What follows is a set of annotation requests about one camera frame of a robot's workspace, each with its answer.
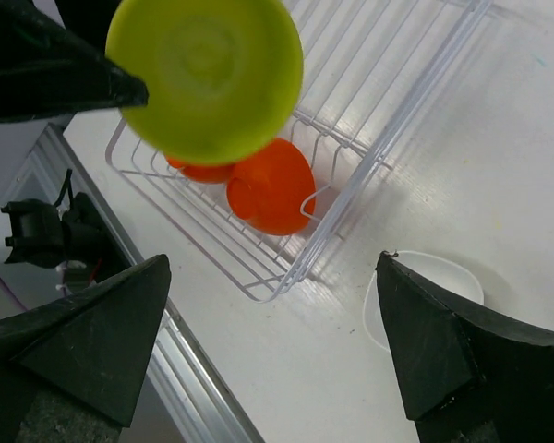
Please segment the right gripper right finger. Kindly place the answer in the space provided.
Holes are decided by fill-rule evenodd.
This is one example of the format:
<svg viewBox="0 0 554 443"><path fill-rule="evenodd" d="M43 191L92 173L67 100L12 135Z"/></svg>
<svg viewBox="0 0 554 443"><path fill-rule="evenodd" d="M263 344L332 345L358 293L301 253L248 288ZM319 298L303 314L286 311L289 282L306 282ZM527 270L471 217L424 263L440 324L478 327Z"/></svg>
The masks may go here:
<svg viewBox="0 0 554 443"><path fill-rule="evenodd" d="M387 251L379 307L422 442L554 442L554 331L452 293Z"/></svg>

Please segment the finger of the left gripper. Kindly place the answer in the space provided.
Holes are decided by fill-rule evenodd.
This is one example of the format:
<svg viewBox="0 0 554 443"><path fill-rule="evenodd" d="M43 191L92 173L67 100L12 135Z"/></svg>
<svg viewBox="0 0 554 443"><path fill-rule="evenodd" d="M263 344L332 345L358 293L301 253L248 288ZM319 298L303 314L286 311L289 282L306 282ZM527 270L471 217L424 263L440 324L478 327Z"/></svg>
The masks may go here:
<svg viewBox="0 0 554 443"><path fill-rule="evenodd" d="M56 22L31 1L0 1L0 124L142 107L145 83L105 54L116 1L58 1Z"/></svg>

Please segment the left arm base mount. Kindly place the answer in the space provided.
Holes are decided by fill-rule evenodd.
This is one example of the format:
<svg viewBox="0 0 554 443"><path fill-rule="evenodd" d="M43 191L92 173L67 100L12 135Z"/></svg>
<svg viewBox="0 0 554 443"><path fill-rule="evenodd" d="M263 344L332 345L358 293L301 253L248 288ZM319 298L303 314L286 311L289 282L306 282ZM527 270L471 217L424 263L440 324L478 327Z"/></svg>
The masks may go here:
<svg viewBox="0 0 554 443"><path fill-rule="evenodd" d="M78 192L62 216L68 240L66 259L56 268L56 286L70 296L128 269L131 264L88 194Z"/></svg>

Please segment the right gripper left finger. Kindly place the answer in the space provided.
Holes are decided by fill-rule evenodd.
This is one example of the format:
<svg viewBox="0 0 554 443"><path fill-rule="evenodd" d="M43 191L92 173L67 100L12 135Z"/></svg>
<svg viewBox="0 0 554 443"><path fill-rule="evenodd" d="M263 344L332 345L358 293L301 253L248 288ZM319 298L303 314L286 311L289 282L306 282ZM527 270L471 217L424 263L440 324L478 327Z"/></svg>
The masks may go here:
<svg viewBox="0 0 554 443"><path fill-rule="evenodd" d="M116 442L130 427L171 283L157 255L0 319L0 442Z"/></svg>

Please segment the green bowl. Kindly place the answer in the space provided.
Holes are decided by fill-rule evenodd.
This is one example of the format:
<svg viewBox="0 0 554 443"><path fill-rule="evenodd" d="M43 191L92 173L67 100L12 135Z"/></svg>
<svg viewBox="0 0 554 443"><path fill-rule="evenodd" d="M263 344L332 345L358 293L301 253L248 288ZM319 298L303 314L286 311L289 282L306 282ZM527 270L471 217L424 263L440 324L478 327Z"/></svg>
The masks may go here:
<svg viewBox="0 0 554 443"><path fill-rule="evenodd" d="M302 43L281 1L123 1L105 54L147 87L146 104L119 109L130 128L187 163L262 149L303 83Z"/></svg>

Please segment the orange bowl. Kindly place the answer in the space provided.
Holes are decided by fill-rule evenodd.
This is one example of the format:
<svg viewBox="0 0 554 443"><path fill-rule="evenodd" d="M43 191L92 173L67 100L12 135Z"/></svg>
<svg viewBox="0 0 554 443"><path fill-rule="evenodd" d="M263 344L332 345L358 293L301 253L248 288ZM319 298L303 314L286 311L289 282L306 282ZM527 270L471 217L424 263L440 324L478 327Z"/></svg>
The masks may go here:
<svg viewBox="0 0 554 443"><path fill-rule="evenodd" d="M229 180L234 169L233 164L204 166L181 162L176 158L164 156L169 166L189 180L203 184L222 184Z"/></svg>
<svg viewBox="0 0 554 443"><path fill-rule="evenodd" d="M237 163L226 185L228 204L238 219L279 236L307 227L315 209L315 192L306 157L283 138Z"/></svg>

